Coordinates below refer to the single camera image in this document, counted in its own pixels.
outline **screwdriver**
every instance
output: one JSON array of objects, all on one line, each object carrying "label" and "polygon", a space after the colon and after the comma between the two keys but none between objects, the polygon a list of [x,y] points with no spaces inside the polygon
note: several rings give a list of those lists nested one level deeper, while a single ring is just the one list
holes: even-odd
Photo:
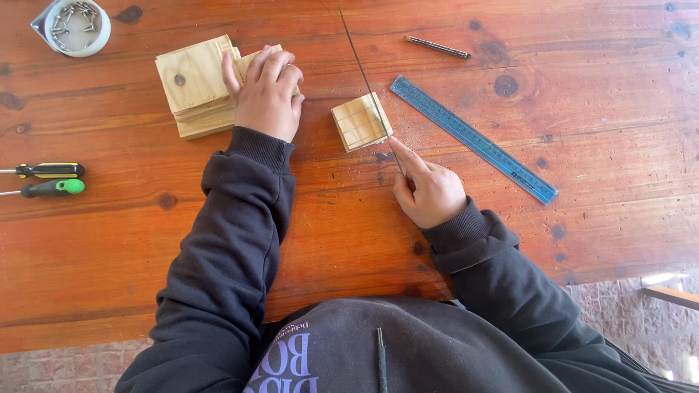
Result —
[{"label": "screwdriver", "polygon": [[21,194],[24,198],[67,197],[79,194],[84,189],[85,184],[78,179],[58,179],[38,185],[26,184],[20,191],[0,192],[0,195]]},{"label": "screwdriver", "polygon": [[77,162],[48,162],[37,166],[22,164],[14,169],[0,169],[0,173],[14,173],[21,178],[79,178],[85,174],[85,167]]}]

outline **green screwdriver handle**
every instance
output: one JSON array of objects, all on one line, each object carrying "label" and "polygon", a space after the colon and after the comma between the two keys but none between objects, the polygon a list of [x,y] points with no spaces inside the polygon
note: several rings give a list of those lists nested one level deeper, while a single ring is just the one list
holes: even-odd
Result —
[{"label": "green screwdriver handle", "polygon": [[24,198],[35,197],[67,197],[79,194],[85,189],[85,184],[78,179],[52,180],[38,185],[27,184],[20,190]]}]

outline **hand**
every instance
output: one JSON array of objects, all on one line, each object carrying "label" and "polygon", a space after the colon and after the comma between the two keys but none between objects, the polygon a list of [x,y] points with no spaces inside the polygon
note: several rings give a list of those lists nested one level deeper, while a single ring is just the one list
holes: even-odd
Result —
[{"label": "hand", "polygon": [[224,52],[223,83],[236,107],[236,126],[252,128],[288,143],[294,139],[301,116],[302,94],[292,96],[303,82],[303,73],[293,63],[296,57],[283,50],[272,55],[269,45],[250,62],[245,85],[240,87],[233,72],[233,59]]},{"label": "hand", "polygon": [[396,175],[394,195],[405,214],[422,229],[428,229],[456,217],[466,208],[466,193],[459,177],[449,169],[423,161],[393,136],[389,145],[405,175]]}]

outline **wooden table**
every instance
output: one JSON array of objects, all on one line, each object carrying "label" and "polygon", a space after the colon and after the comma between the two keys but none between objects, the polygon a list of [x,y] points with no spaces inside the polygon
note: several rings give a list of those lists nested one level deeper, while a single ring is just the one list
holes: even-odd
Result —
[{"label": "wooden table", "polygon": [[[204,202],[203,167],[230,138],[178,138],[154,59],[222,34],[244,55],[281,43],[305,75],[296,204],[267,318],[344,296],[453,297],[391,194],[388,145],[343,151],[330,108],[367,91],[336,1],[99,0],[112,36],[84,59],[53,52],[29,27],[48,1],[0,3],[11,15],[0,41],[0,166],[87,168],[80,196],[0,197],[0,352],[147,334]],[[397,137],[456,171],[559,284],[699,265],[699,8],[487,3],[340,4]],[[398,98],[389,86],[399,74],[558,188],[554,202],[543,206]],[[0,190],[31,181],[3,175]]]}]

